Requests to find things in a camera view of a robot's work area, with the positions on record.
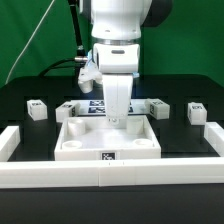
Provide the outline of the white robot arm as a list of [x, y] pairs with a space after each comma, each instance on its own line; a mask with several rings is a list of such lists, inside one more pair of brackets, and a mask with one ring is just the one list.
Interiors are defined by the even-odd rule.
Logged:
[[80, 11], [91, 18], [94, 44], [78, 84], [85, 93], [95, 82], [103, 85], [109, 121], [128, 116], [139, 70], [141, 28], [161, 24], [172, 6], [173, 0], [80, 0]]

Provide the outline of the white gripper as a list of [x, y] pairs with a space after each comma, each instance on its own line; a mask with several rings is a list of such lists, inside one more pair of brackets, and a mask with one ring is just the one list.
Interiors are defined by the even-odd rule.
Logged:
[[96, 43], [93, 58], [102, 74], [105, 112], [109, 119], [125, 119], [131, 100], [133, 74], [138, 72], [140, 46]]

